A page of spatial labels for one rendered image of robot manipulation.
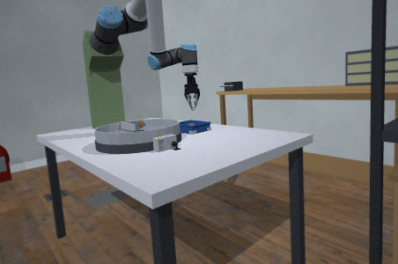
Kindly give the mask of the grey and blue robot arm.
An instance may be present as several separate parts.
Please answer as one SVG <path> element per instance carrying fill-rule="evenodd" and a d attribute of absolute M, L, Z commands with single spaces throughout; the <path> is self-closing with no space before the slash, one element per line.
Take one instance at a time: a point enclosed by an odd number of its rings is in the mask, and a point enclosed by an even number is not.
<path fill-rule="evenodd" d="M 90 44 L 97 52 L 111 55 L 118 50 L 119 35 L 147 27 L 151 46 L 147 60 L 153 70 L 182 62 L 182 73 L 198 72 L 196 44 L 181 44 L 180 48 L 166 51 L 162 0 L 132 0 L 123 11 L 113 6 L 101 8 Z"/>

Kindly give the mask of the blue crate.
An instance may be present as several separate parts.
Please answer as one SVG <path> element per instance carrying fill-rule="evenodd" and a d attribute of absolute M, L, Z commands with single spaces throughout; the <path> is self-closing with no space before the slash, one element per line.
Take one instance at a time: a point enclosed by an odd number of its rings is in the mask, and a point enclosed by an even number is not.
<path fill-rule="evenodd" d="M 195 125 L 189 125 L 189 123 L 194 123 Z M 197 134 L 205 131 L 211 130 L 210 126 L 211 122 L 209 121 L 181 121 L 180 122 L 180 128 L 181 128 L 181 133 L 186 133 L 186 134 Z"/>

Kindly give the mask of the grey round turntable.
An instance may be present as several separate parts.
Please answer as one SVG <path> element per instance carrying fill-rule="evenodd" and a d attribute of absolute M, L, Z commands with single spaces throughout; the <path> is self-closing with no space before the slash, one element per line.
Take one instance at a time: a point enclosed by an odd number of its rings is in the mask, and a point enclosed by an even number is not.
<path fill-rule="evenodd" d="M 136 121 L 144 121 L 144 126 L 136 129 L 136 124 L 120 121 L 94 129 L 96 150 L 108 154 L 130 154 L 180 149 L 177 146 L 181 141 L 179 121 L 172 119 Z"/>

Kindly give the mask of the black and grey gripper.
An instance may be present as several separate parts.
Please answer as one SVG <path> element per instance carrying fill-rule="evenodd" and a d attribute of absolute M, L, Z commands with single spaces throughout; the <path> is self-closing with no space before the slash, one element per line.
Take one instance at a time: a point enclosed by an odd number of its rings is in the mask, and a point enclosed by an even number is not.
<path fill-rule="evenodd" d="M 189 75 L 193 75 L 193 76 L 189 77 Z M 195 93 L 195 95 L 194 95 L 194 99 L 195 99 L 194 111 L 195 111 L 196 106 L 197 106 L 197 102 L 198 102 L 199 97 L 200 97 L 200 91 L 199 91 L 199 89 L 197 87 L 197 84 L 195 84 L 195 82 L 194 82 L 194 76 L 196 76 L 196 73 L 192 73 L 192 74 L 188 74 L 187 73 L 187 74 L 185 74 L 185 76 L 187 76 L 188 84 L 184 84 L 184 86 L 185 86 L 184 95 L 185 95 L 185 98 L 186 98 L 186 100 L 188 102 L 188 105 L 189 105 L 190 109 L 193 111 L 193 107 L 191 105 L 191 103 L 192 103 L 191 102 L 191 95 L 189 95 L 189 94 L 190 93 Z"/>

